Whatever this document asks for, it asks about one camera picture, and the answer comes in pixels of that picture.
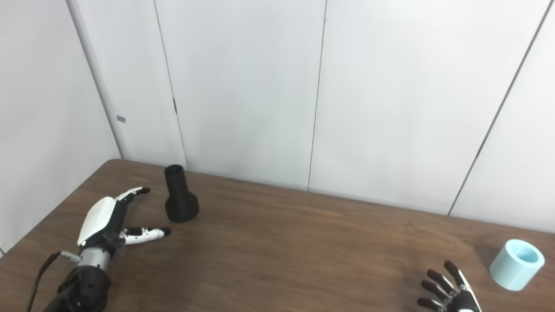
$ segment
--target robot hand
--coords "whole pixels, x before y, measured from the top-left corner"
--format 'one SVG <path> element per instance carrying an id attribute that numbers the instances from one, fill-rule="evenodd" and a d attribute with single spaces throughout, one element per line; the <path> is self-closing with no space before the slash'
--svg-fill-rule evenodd
<path id="1" fill-rule="evenodd" d="M 457 286 L 453 286 L 445 276 L 430 269 L 427 272 L 428 277 L 439 285 L 423 280 L 422 287 L 436 295 L 440 301 L 418 298 L 418 305 L 435 312 L 482 312 L 474 292 L 459 268 L 449 260 L 445 261 L 443 266 L 453 276 Z"/>
<path id="2" fill-rule="evenodd" d="M 110 253 L 124 244 L 138 244 L 168 236 L 169 228 L 128 228 L 122 229 L 127 207 L 136 195 L 148 194 L 150 189 L 133 188 L 119 196 L 104 197 L 92 206 L 81 227 L 77 240 L 80 249 L 98 246 L 107 248 Z"/>
<path id="3" fill-rule="evenodd" d="M 42 273 L 56 259 L 64 255 L 77 266 L 58 288 L 45 312 L 101 312 L 108 302 L 111 281 L 106 270 L 115 252 L 126 244 L 139 244 L 168 236 L 169 228 L 127 228 L 123 221 L 129 203 L 136 195 L 146 194 L 148 188 L 133 188 L 112 198 L 104 197 L 89 210 L 77 240 L 79 255 L 67 251 L 53 254 L 39 271 L 31 291 L 27 311 L 33 305 Z"/>

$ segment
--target white wall panel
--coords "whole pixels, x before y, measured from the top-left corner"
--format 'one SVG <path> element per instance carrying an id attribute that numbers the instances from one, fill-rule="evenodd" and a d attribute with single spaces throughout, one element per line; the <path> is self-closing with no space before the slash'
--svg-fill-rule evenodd
<path id="1" fill-rule="evenodd" d="M 0 246 L 106 160 L 114 137 L 64 0 L 0 2 Z"/>
<path id="2" fill-rule="evenodd" d="M 123 157 L 186 166 L 154 2 L 72 3 Z"/>
<path id="3" fill-rule="evenodd" d="M 156 4 L 189 169 L 306 190 L 325 0 Z"/>
<path id="4" fill-rule="evenodd" d="M 547 0 L 328 0 L 310 191 L 447 213 Z"/>
<path id="5" fill-rule="evenodd" d="M 554 56 L 551 9 L 451 215 L 555 233 Z"/>

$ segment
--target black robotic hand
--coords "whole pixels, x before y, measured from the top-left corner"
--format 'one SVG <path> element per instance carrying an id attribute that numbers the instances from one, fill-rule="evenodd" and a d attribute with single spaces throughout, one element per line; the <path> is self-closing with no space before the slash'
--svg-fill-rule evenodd
<path id="1" fill-rule="evenodd" d="M 453 276 L 457 285 L 453 286 L 440 273 L 432 269 L 428 270 L 428 277 L 439 285 L 423 280 L 422 287 L 436 295 L 439 301 L 418 298 L 418 305 L 435 312 L 482 312 L 474 292 L 459 268 L 449 260 L 445 261 L 443 266 Z"/>

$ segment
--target brown table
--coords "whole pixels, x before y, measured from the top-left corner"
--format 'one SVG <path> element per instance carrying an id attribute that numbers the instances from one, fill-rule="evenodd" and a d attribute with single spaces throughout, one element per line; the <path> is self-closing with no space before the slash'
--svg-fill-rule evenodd
<path id="1" fill-rule="evenodd" d="M 104 196 L 152 188 L 131 203 L 128 226 L 169 225 L 171 236 L 128 246 L 108 270 L 106 311 L 426 311 L 416 298 L 428 268 L 451 259 L 485 312 L 555 310 L 555 235 L 188 173 L 200 201 L 191 222 L 165 216 L 163 169 L 110 160 L 0 259 L 0 310 L 23 311 L 46 257 L 76 251 L 89 208 Z M 487 266 L 509 238 L 538 246 L 546 265 L 521 292 Z M 73 264 L 45 273 L 42 311 Z"/>

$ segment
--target silver metal cylinder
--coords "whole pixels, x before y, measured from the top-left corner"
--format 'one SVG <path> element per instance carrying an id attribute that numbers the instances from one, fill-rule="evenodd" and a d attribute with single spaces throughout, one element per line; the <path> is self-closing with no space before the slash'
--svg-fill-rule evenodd
<path id="1" fill-rule="evenodd" d="M 77 266 L 91 265 L 104 271 L 108 269 L 110 253 L 98 247 L 86 248 L 81 252 L 81 261 Z"/>

